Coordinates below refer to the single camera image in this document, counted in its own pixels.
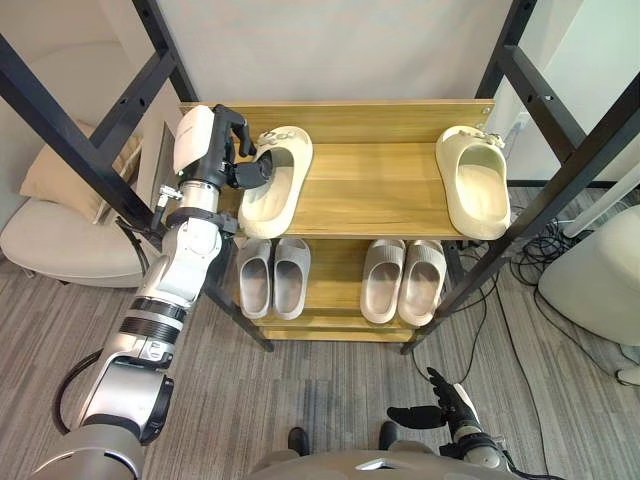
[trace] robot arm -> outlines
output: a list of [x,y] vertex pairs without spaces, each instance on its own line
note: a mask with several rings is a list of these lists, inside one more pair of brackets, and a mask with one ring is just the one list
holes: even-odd
[[449,426],[452,442],[440,447],[440,455],[464,460],[494,470],[507,470],[507,458],[495,441],[484,432],[475,406],[462,385],[447,382],[440,373],[427,368],[438,406],[387,409],[396,423],[413,429]]
[[223,236],[235,232],[235,220],[217,213],[220,189],[261,185],[271,174],[269,158],[238,169],[232,131],[240,138],[240,155],[255,154],[244,118],[222,105],[213,111],[196,107],[180,122],[174,150],[179,187],[162,187],[154,220],[158,226],[169,198],[178,200],[167,219],[162,255],[143,278],[120,329],[107,339],[72,431],[32,478],[141,478],[142,445],[160,434],[173,392],[173,380],[163,371]]

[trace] slipper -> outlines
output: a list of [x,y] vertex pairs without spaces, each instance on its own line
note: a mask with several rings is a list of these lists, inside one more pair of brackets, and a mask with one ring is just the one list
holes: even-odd
[[369,245],[362,274],[360,310],[370,322],[386,323],[395,315],[403,263],[402,240],[376,240]]
[[283,320],[302,313],[307,296],[311,250],[304,240],[283,238],[276,247],[273,271],[273,309]]
[[507,167],[497,135],[456,126],[436,142],[451,223],[470,238],[495,240],[509,227]]
[[409,245],[398,297],[398,313],[405,322],[421,327],[431,321],[446,271],[440,242],[416,240]]
[[301,128],[278,127],[260,135],[255,158],[267,151],[273,164],[271,178],[245,191],[238,213],[240,225],[252,238],[279,237],[291,225],[311,165],[313,144]]
[[269,311],[271,278],[269,276],[269,240],[249,239],[238,251],[240,308],[245,317],[257,319]]

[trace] shoe rack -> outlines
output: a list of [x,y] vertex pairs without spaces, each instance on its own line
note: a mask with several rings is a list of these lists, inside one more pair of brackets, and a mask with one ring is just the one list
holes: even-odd
[[[187,111],[196,103],[183,103]],[[213,107],[215,103],[205,104]],[[449,220],[435,158],[438,136],[453,125],[482,128],[492,100],[229,105],[252,137],[283,125],[305,129],[314,157],[285,233],[311,248],[302,315],[253,322],[273,340],[406,342],[414,326],[382,325],[360,313],[362,270],[377,238],[462,240]],[[237,212],[241,195],[226,190],[221,210]]]

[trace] black shoe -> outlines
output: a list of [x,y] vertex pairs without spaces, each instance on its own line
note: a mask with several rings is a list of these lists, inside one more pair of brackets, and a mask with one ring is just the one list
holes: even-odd
[[378,439],[378,450],[389,450],[393,442],[398,439],[398,425],[387,420],[380,427],[380,437]]
[[287,443],[289,450],[298,452],[301,457],[309,455],[309,436],[302,428],[295,427],[289,430]]

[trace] gray carpet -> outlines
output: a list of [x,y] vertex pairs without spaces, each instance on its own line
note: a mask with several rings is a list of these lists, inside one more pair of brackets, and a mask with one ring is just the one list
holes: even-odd
[[[526,204],[532,193],[518,189],[513,203]],[[571,208],[584,208],[592,195],[582,194]],[[640,389],[620,386],[590,365],[546,323],[532,289],[507,268],[499,291],[540,412],[550,471],[568,479],[640,478]],[[0,478],[26,478],[58,438],[49,417],[57,383],[118,328],[131,295],[29,280],[1,261]],[[481,314],[478,305],[445,322],[417,349],[418,364],[457,380]],[[631,365],[617,345],[553,318],[608,372]],[[265,353],[208,298],[188,319],[178,348],[169,420],[147,449],[148,479],[242,478],[261,456],[284,448],[295,425],[307,429],[315,451],[373,448],[388,406],[434,401],[398,344],[276,342],[276,351]],[[83,374],[69,390],[67,421],[89,381]],[[542,473],[533,404],[495,295],[465,387],[486,429],[506,437],[516,464]],[[432,448],[448,440],[445,430],[402,433]]]

